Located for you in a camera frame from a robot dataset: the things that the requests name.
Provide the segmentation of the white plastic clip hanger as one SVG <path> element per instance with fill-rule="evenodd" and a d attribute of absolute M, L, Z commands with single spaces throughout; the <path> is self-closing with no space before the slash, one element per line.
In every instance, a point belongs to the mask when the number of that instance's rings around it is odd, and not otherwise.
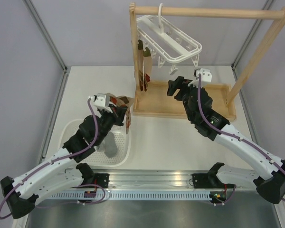
<path fill-rule="evenodd" d="M 165 63 L 171 64 L 170 75 L 179 69 L 177 65 L 190 59 L 193 67 L 199 66 L 202 45 L 171 24 L 162 14 L 163 3 L 157 15 L 144 15 L 136 19 L 137 36 L 142 41 L 144 51 L 150 50 L 151 58 L 158 57 L 158 68 Z"/>

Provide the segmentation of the grey sock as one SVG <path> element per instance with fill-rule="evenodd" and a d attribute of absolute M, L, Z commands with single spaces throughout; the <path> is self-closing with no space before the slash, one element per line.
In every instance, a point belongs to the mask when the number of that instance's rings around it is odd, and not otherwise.
<path fill-rule="evenodd" d="M 114 134 L 109 132 L 104 139 L 104 153 L 108 158 L 114 157 L 118 152 Z"/>

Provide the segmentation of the white perforated plastic basket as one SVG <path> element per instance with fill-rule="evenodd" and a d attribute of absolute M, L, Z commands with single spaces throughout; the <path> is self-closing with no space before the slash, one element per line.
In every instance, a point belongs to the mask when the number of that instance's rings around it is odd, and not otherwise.
<path fill-rule="evenodd" d="M 77 132 L 79 125 L 82 122 L 82 119 L 74 119 L 65 125 L 60 135 L 58 148 L 62 147 L 63 144 Z M 112 157 L 108 157 L 107 150 L 112 148 L 112 140 L 114 140 L 116 152 Z M 82 162 L 87 163 L 90 166 L 117 167 L 127 160 L 130 153 L 130 147 L 131 132 L 126 132 L 125 126 L 114 125 L 109 133 L 109 139 L 104 140 L 100 147 Z"/>

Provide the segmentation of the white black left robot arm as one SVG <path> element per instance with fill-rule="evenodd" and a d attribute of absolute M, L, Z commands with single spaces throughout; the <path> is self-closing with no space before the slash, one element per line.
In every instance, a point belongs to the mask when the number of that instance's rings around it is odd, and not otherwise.
<path fill-rule="evenodd" d="M 72 187 L 89 188 L 95 183 L 92 166 L 104 166 L 102 156 L 114 158 L 119 153 L 115 126 L 122 127 L 129 109 L 113 104 L 98 108 L 100 116 L 91 114 L 78 126 L 59 150 L 25 174 L 0 181 L 3 203 L 14 219 L 29 214 L 47 197 Z"/>

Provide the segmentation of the aluminium mounting rail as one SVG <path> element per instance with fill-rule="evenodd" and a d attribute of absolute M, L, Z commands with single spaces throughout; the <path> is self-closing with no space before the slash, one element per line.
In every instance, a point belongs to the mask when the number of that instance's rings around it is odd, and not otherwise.
<path fill-rule="evenodd" d="M 152 171 L 152 170 L 94 170 L 108 173 L 111 189 L 182 189 L 194 188 L 193 173 L 206 173 L 212 184 L 211 189 L 233 189 L 234 185 L 245 190 L 256 188 L 253 180 L 258 178 L 253 170 L 227 167 L 222 173 L 214 171 Z"/>

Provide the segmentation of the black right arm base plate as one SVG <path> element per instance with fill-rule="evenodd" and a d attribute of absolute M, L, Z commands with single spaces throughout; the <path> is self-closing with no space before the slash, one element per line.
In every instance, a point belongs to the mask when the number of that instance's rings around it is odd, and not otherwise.
<path fill-rule="evenodd" d="M 192 183 L 196 189 L 211 189 L 212 184 L 209 180 L 209 176 L 206 173 L 193 173 Z"/>

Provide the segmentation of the wooden hanging rack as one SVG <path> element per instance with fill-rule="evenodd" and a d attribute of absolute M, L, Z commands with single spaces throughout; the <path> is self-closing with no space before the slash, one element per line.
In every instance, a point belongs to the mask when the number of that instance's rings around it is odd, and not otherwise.
<path fill-rule="evenodd" d="M 285 7 L 281 10 L 238 10 L 151 7 L 131 3 L 129 13 L 136 82 L 133 114 L 191 121 L 218 114 L 229 122 L 236 119 L 234 98 L 285 25 Z M 199 67 L 202 44 L 171 24 L 167 16 L 267 19 L 272 24 L 236 83 L 214 84 L 214 75 Z M 170 63 L 170 74 L 177 72 L 177 65 L 188 59 L 192 60 L 193 68 L 190 76 L 150 81 L 154 58 L 158 59 L 158 67 Z"/>

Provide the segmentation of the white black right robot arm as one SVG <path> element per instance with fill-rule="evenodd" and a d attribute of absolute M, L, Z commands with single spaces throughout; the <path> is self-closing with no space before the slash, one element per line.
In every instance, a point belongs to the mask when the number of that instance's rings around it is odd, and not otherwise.
<path fill-rule="evenodd" d="M 246 138 L 228 119 L 214 111 L 213 100 L 202 82 L 202 76 L 196 81 L 179 76 L 168 81 L 167 95 L 182 102 L 187 119 L 202 136 L 223 145 L 249 164 L 258 174 L 251 180 L 257 193 L 266 201 L 279 204 L 285 195 L 285 159 Z"/>

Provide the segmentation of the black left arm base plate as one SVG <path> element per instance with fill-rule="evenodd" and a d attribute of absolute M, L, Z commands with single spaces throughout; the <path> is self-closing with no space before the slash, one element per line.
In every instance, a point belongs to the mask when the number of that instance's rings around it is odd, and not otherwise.
<path fill-rule="evenodd" d="M 96 184 L 102 188 L 108 188 L 109 174 L 108 173 L 95 173 L 92 177 L 89 177 L 83 181 L 82 184 Z"/>

